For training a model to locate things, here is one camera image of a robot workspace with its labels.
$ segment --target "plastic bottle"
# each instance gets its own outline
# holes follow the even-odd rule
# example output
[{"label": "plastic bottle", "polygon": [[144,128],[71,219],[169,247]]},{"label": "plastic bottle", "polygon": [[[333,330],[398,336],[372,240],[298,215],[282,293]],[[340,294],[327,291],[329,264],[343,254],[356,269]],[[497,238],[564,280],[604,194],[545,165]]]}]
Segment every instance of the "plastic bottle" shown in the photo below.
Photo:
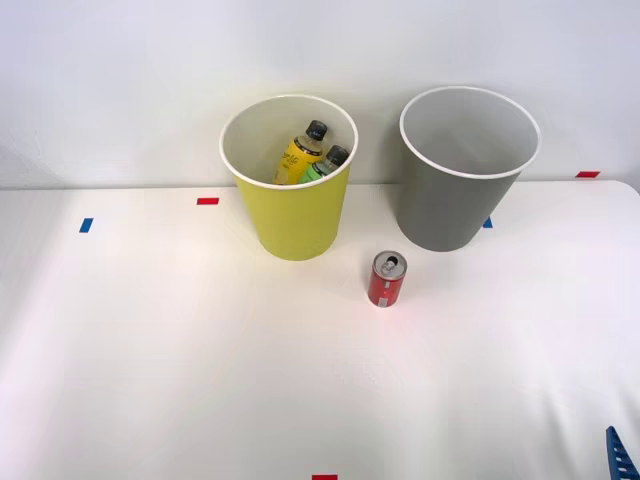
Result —
[{"label": "plastic bottle", "polygon": [[298,183],[309,183],[331,175],[349,158],[349,152],[339,145],[334,145],[324,160],[315,162],[305,170]]},{"label": "plastic bottle", "polygon": [[295,185],[307,167],[322,158],[322,139],[327,126],[313,120],[305,133],[294,138],[284,152],[273,179],[276,185]]}]

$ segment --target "black bottle cap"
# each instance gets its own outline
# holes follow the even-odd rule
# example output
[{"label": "black bottle cap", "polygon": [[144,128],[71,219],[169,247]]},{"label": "black bottle cap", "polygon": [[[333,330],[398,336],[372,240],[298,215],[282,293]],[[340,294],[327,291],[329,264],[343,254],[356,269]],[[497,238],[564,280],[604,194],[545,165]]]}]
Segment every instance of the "black bottle cap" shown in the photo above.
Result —
[{"label": "black bottle cap", "polygon": [[327,126],[320,120],[314,120],[309,124],[307,128],[307,135],[314,140],[321,141],[324,135],[327,133]]},{"label": "black bottle cap", "polygon": [[331,150],[329,150],[329,153],[327,153],[327,160],[338,167],[346,162],[347,158],[349,158],[349,152],[340,145],[334,145],[331,147]]}]

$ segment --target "soda can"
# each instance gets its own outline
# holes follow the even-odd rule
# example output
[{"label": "soda can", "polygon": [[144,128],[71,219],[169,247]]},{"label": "soda can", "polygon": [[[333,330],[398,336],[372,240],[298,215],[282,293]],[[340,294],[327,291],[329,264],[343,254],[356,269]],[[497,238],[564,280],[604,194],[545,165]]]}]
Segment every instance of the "soda can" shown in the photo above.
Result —
[{"label": "soda can", "polygon": [[396,300],[407,273],[407,260],[398,252],[385,250],[373,259],[369,300],[378,307],[390,307]]}]

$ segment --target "bin rim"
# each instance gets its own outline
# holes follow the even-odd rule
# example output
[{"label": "bin rim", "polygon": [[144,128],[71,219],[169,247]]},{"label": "bin rim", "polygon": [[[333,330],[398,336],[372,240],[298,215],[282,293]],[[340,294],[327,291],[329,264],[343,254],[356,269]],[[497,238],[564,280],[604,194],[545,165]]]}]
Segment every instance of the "bin rim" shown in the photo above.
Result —
[{"label": "bin rim", "polygon": [[[531,122],[531,124],[533,125],[533,128],[534,128],[534,130],[536,132],[536,149],[533,152],[533,154],[531,155],[531,158],[529,160],[527,160],[525,163],[523,163],[522,165],[520,165],[519,167],[514,168],[513,170],[509,170],[509,171],[506,171],[506,172],[500,172],[500,173],[493,173],[493,174],[490,174],[490,175],[480,175],[480,174],[476,174],[476,173],[459,172],[457,170],[453,170],[453,169],[444,167],[444,166],[434,162],[433,160],[429,160],[427,157],[425,157],[423,154],[421,154],[413,146],[413,144],[409,141],[409,139],[407,138],[407,134],[404,131],[404,117],[405,117],[405,114],[409,111],[409,108],[411,108],[411,106],[415,102],[420,100],[422,97],[424,97],[426,95],[430,95],[432,93],[441,92],[441,91],[444,91],[444,90],[471,90],[471,91],[486,93],[486,94],[492,95],[494,97],[497,97],[497,98],[499,98],[501,100],[504,100],[505,102],[507,102],[507,103],[513,105],[514,107],[516,107],[516,109],[520,110],[520,112],[522,112],[524,114],[524,116],[527,117],[527,119]],[[531,115],[527,111],[527,109],[525,109],[518,102],[510,99],[509,97],[507,97],[505,95],[502,95],[501,93],[494,92],[493,90],[488,90],[486,88],[480,88],[480,87],[470,87],[470,86],[465,86],[465,85],[448,85],[448,86],[444,86],[444,87],[432,88],[430,90],[427,90],[426,92],[422,92],[421,94],[416,95],[415,97],[413,97],[411,99],[411,101],[409,101],[409,103],[407,103],[405,105],[405,107],[402,109],[402,114],[400,115],[400,134],[402,135],[402,140],[404,140],[405,145],[407,147],[409,147],[411,152],[413,152],[413,154],[416,157],[418,157],[420,160],[422,160],[427,165],[430,165],[433,168],[435,168],[437,170],[440,170],[441,172],[448,173],[449,175],[453,175],[455,177],[472,178],[472,179],[476,179],[476,180],[494,180],[494,179],[497,179],[497,178],[505,178],[505,177],[510,177],[512,175],[519,174],[520,172],[522,172],[525,168],[527,168],[529,165],[531,165],[534,162],[534,160],[538,156],[538,153],[540,152],[540,144],[542,142],[542,136],[540,134],[540,127],[538,126],[538,122],[536,122],[535,118],[533,118],[533,115]]]},{"label": "bin rim", "polygon": [[[259,182],[258,180],[255,180],[255,179],[253,179],[251,177],[248,177],[247,175],[244,175],[244,174],[240,173],[233,165],[231,165],[231,163],[227,159],[227,155],[224,153],[224,137],[225,137],[225,135],[227,133],[227,129],[229,128],[229,126],[240,115],[242,115],[244,112],[246,112],[250,108],[254,107],[255,105],[259,105],[261,103],[265,103],[265,102],[269,102],[271,100],[275,100],[277,98],[287,98],[287,97],[297,97],[297,98],[307,98],[307,99],[311,99],[311,100],[317,100],[319,102],[326,103],[327,105],[332,106],[333,108],[338,110],[340,113],[342,113],[342,115],[344,115],[346,117],[346,119],[349,121],[349,124],[351,125],[351,128],[353,129],[353,135],[354,135],[353,148],[351,149],[351,152],[349,153],[349,158],[347,158],[347,161],[344,162],[340,166],[340,168],[338,168],[336,171],[332,172],[330,175],[327,175],[326,177],[323,177],[320,180],[316,180],[314,182],[309,182],[309,183],[296,184],[296,185],[275,185],[275,184],[272,184],[272,183]],[[356,150],[358,149],[358,128],[356,127],[356,123],[351,118],[351,115],[349,115],[345,109],[343,109],[342,107],[340,107],[339,105],[337,105],[337,104],[335,104],[333,102],[330,102],[329,100],[325,100],[324,98],[316,97],[314,95],[305,95],[305,94],[298,94],[298,93],[287,93],[287,94],[275,95],[275,96],[268,97],[268,98],[263,98],[262,100],[259,100],[257,102],[253,102],[253,103],[251,103],[251,105],[248,105],[247,107],[243,108],[238,113],[233,115],[225,123],[224,127],[222,128],[222,132],[220,132],[220,140],[219,140],[218,146],[219,146],[219,149],[220,149],[220,156],[222,157],[222,161],[224,162],[226,167],[229,169],[229,171],[231,171],[231,173],[233,173],[233,175],[235,175],[236,177],[244,180],[245,182],[250,183],[252,185],[255,185],[256,187],[268,188],[268,189],[271,189],[271,190],[282,190],[282,191],[302,190],[302,189],[305,189],[305,188],[316,187],[321,183],[328,182],[332,178],[340,175],[344,170],[346,170],[349,167],[349,165],[351,165],[351,161],[353,160],[353,157],[356,154]]]}]

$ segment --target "green bottle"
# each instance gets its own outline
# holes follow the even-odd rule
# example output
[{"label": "green bottle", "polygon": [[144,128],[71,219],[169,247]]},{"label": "green bottle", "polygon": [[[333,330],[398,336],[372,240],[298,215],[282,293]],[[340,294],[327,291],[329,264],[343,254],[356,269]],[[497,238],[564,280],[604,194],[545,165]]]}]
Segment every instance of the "green bottle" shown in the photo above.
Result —
[{"label": "green bottle", "polygon": [[339,145],[334,145],[324,160],[309,165],[298,180],[298,183],[309,183],[331,175],[349,158],[349,152]]}]

